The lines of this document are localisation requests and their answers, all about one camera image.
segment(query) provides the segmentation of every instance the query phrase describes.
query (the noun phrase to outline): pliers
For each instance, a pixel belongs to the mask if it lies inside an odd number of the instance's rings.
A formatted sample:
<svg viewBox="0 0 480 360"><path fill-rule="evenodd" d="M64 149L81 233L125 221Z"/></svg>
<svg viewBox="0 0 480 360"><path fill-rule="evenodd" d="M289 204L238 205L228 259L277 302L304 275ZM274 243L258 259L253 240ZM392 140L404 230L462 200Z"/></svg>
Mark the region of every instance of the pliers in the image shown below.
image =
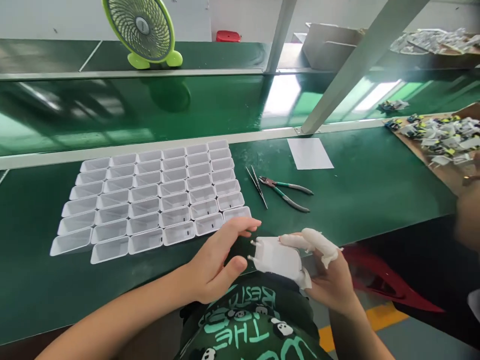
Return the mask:
<svg viewBox="0 0 480 360"><path fill-rule="evenodd" d="M275 192L281 196L283 200L285 200L292 208L295 208L301 212L304 213L309 213L310 210L306 207L298 205L296 202L292 201L287 195L285 195L276 185L278 186L284 186L287 188L292 188L292 189L297 189L300 190L301 192L304 192L305 194L308 195L313 195L314 193L307 189L306 187L300 186L300 185L294 185L294 184L289 184L286 182L277 182L273 181L272 179L269 179L268 177L265 176L260 176L259 177L260 181L264 183L265 185L271 187Z"/></svg>

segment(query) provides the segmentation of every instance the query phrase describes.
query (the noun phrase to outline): white plastic tray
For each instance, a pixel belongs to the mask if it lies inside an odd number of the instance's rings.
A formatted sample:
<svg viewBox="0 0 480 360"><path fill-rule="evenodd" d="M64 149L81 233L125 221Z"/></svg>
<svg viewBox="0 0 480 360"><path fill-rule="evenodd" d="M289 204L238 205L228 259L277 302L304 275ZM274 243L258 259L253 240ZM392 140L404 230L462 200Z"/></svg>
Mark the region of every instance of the white plastic tray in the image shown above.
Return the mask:
<svg viewBox="0 0 480 360"><path fill-rule="evenodd" d="M129 252L129 237L119 237L96 244L91 252L90 264L99 264L117 259Z"/></svg>
<svg viewBox="0 0 480 360"><path fill-rule="evenodd" d="M187 183L185 182L185 180L161 183L158 186L158 195L160 197L173 195L177 193L184 193L185 191L187 191Z"/></svg>
<svg viewBox="0 0 480 360"><path fill-rule="evenodd" d="M128 202L134 203L140 200L155 198L159 195L157 184L135 187L128 192Z"/></svg>
<svg viewBox="0 0 480 360"><path fill-rule="evenodd" d="M91 227L70 232L67 235L57 236L51 244L50 256L89 251L92 248L90 244L91 236Z"/></svg>
<svg viewBox="0 0 480 360"><path fill-rule="evenodd" d="M98 196L94 195L83 197L77 200L67 201L65 205L63 205L61 217L66 218L72 215L95 210L97 208L97 199Z"/></svg>
<svg viewBox="0 0 480 360"><path fill-rule="evenodd" d="M77 185L71 188L70 200L90 197L93 195L100 195L104 189L104 182L97 181L85 185Z"/></svg>
<svg viewBox="0 0 480 360"><path fill-rule="evenodd" d="M127 234L127 220L121 219L108 222L93 228L91 243L97 244L110 239L123 237Z"/></svg>
<svg viewBox="0 0 480 360"><path fill-rule="evenodd" d="M227 168L220 171L214 171L211 174L211 182L213 184L223 183L235 179L235 171L232 168Z"/></svg>
<svg viewBox="0 0 480 360"><path fill-rule="evenodd" d="M188 206L189 204L189 195L186 192L180 192L175 195L162 197L160 199L160 210L164 212L167 210Z"/></svg>
<svg viewBox="0 0 480 360"><path fill-rule="evenodd" d="M217 196L227 195L240 191L240 184L237 179L220 182L215 184L215 191Z"/></svg>
<svg viewBox="0 0 480 360"><path fill-rule="evenodd" d="M112 156L110 158L109 166L115 167L120 165L135 164L136 158L137 154L135 153Z"/></svg>
<svg viewBox="0 0 480 360"><path fill-rule="evenodd" d="M133 235L128 242L130 255L159 248L163 245L164 231L161 228Z"/></svg>
<svg viewBox="0 0 480 360"><path fill-rule="evenodd" d="M167 210L160 213L160 227L167 228L172 225L184 223L190 220L188 206Z"/></svg>
<svg viewBox="0 0 480 360"><path fill-rule="evenodd" d="M166 149L162 150L161 158L162 160L172 159L172 158L179 158L181 156L186 155L186 150L184 147L176 147L173 149Z"/></svg>
<svg viewBox="0 0 480 360"><path fill-rule="evenodd" d="M207 144L196 144L196 145L190 145L186 147L186 154L188 155L194 155L194 154L199 154L199 153L206 153L209 150L209 147Z"/></svg>
<svg viewBox="0 0 480 360"><path fill-rule="evenodd" d="M96 202L97 209L108 208L113 205L125 204L129 202L129 190L118 190L102 194Z"/></svg>
<svg viewBox="0 0 480 360"><path fill-rule="evenodd" d="M186 157L186 164L188 166L208 163L209 161L210 161L210 157L208 152L202 152L195 155L188 155Z"/></svg>
<svg viewBox="0 0 480 360"><path fill-rule="evenodd" d="M162 183L171 183L177 180L184 180L187 178L187 168L181 167L175 170L163 171L161 173Z"/></svg>
<svg viewBox="0 0 480 360"><path fill-rule="evenodd" d="M202 187L188 193L190 204L200 203L206 200L215 199L217 194L213 186Z"/></svg>
<svg viewBox="0 0 480 360"><path fill-rule="evenodd" d="M195 237L195 225L193 221L182 222L163 230L163 245L178 244Z"/></svg>
<svg viewBox="0 0 480 360"><path fill-rule="evenodd" d="M211 170L212 171L220 171L224 169L234 168L235 163L231 157L220 159L220 160L213 160L211 163Z"/></svg>
<svg viewBox="0 0 480 360"><path fill-rule="evenodd" d="M192 220L202 218L207 215L215 214L219 212L219 205L217 200L210 199L207 201L197 202L190 206L190 217Z"/></svg>
<svg viewBox="0 0 480 360"><path fill-rule="evenodd" d="M134 171L135 171L134 164L113 166L113 167L109 167L108 170L106 171L106 178L107 179L123 178L125 176L133 175Z"/></svg>
<svg viewBox="0 0 480 360"><path fill-rule="evenodd" d="M80 172L88 172L98 169L106 169L109 167L110 158L109 157L102 157L98 159L92 160L85 160L81 163Z"/></svg>
<svg viewBox="0 0 480 360"><path fill-rule="evenodd" d="M210 174L189 177L186 179L186 189L192 191L212 185Z"/></svg>
<svg viewBox="0 0 480 360"><path fill-rule="evenodd" d="M65 235L67 233L93 226L96 212L96 210L93 210L69 217L64 217L58 225L57 235Z"/></svg>
<svg viewBox="0 0 480 360"><path fill-rule="evenodd" d="M200 175L210 174L212 172L212 167L209 162L204 162L199 165L189 166L187 171L188 177L194 178Z"/></svg>
<svg viewBox="0 0 480 360"><path fill-rule="evenodd" d="M127 203L109 206L96 212L95 225L126 219L128 215L129 205Z"/></svg>
<svg viewBox="0 0 480 360"><path fill-rule="evenodd" d="M223 212L223 220L225 222L230 219L239 217L251 218L252 214L250 213L250 208L248 206L236 207L230 210L225 210Z"/></svg>
<svg viewBox="0 0 480 360"><path fill-rule="evenodd" d="M244 196L240 191L219 196L217 198L217 202L218 202L218 208L220 209L220 211L238 208L245 205Z"/></svg>
<svg viewBox="0 0 480 360"><path fill-rule="evenodd" d="M160 214L158 212L132 217L128 220L126 234L131 236L153 230L159 227Z"/></svg>
<svg viewBox="0 0 480 360"><path fill-rule="evenodd" d="M134 186L133 176L117 177L115 179L110 179L105 181L103 192L111 193L118 190L131 189L133 186Z"/></svg>
<svg viewBox="0 0 480 360"><path fill-rule="evenodd" d="M150 162L154 160L160 160L161 158L162 158L162 150L145 151L145 152L139 152L136 155L136 162L144 163L144 162Z"/></svg>
<svg viewBox="0 0 480 360"><path fill-rule="evenodd" d="M160 184L162 173L160 171L145 172L133 177L133 187L139 188L151 184Z"/></svg>
<svg viewBox="0 0 480 360"><path fill-rule="evenodd" d="M213 233L224 224L224 217L220 212L200 217L195 220L195 232L197 236Z"/></svg>
<svg viewBox="0 0 480 360"><path fill-rule="evenodd" d="M107 178L107 169L81 172L76 176L75 185L85 185L103 181Z"/></svg>
<svg viewBox="0 0 480 360"><path fill-rule="evenodd" d="M152 197L146 200L140 200L133 202L128 207L128 217L134 218L141 215L150 213L158 213L160 210L160 199L158 197Z"/></svg>
<svg viewBox="0 0 480 360"><path fill-rule="evenodd" d="M218 150L218 149L225 149L229 147L229 142L227 140L216 140L210 141L207 143L208 151Z"/></svg>
<svg viewBox="0 0 480 360"><path fill-rule="evenodd" d="M230 149L227 147L227 148L218 149L218 150L211 150L208 153L208 156L210 157L210 161L212 161L212 160L231 158L232 153L230 152Z"/></svg>
<svg viewBox="0 0 480 360"><path fill-rule="evenodd" d="M173 157L171 159L163 160L161 162L162 171L185 168L186 166L187 166L187 161L185 159L185 156Z"/></svg>
<svg viewBox="0 0 480 360"><path fill-rule="evenodd" d="M161 168L162 160L140 162L138 164L135 164L135 175L160 171Z"/></svg>

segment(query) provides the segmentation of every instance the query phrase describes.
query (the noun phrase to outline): red object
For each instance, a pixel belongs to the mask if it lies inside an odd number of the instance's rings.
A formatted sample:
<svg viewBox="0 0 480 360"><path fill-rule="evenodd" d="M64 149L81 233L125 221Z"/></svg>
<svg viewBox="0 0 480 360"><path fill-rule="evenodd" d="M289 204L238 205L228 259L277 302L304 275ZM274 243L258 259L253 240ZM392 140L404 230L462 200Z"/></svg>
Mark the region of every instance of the red object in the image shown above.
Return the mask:
<svg viewBox="0 0 480 360"><path fill-rule="evenodd" d="M354 268L355 274L352 272L352 281L355 289L374 293L412 308L435 313L445 312L421 297L382 259L365 248L359 245L347 246L343 250L343 256Z"/></svg>
<svg viewBox="0 0 480 360"><path fill-rule="evenodd" d="M220 43L239 43L242 37L238 32L219 30L216 32L216 41Z"/></svg>

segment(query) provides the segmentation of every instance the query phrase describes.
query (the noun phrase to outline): yellow floor line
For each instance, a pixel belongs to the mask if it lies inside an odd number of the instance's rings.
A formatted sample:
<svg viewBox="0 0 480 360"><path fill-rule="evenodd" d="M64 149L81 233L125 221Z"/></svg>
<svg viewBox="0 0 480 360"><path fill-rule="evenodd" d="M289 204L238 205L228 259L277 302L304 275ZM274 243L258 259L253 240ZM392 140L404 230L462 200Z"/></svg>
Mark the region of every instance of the yellow floor line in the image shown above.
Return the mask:
<svg viewBox="0 0 480 360"><path fill-rule="evenodd" d="M378 330L402 322L409 316L398 311L392 302L388 302L385 305L379 305L368 309L366 311L366 317L368 318L373 331L377 332ZM335 350L334 337L330 326L318 329L318 334L320 335L320 346L323 350L327 353Z"/></svg>

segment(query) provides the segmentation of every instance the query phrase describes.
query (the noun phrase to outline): fan grille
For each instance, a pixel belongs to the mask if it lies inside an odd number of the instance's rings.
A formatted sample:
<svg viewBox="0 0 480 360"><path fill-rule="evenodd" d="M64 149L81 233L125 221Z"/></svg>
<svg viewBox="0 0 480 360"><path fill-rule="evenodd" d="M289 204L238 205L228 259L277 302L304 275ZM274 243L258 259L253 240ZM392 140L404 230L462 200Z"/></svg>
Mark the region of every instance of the fan grille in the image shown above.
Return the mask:
<svg viewBox="0 0 480 360"><path fill-rule="evenodd" d="M119 36L144 59L161 61L172 47L167 16L155 0L108 0L110 17ZM148 24L141 30L137 24Z"/></svg>

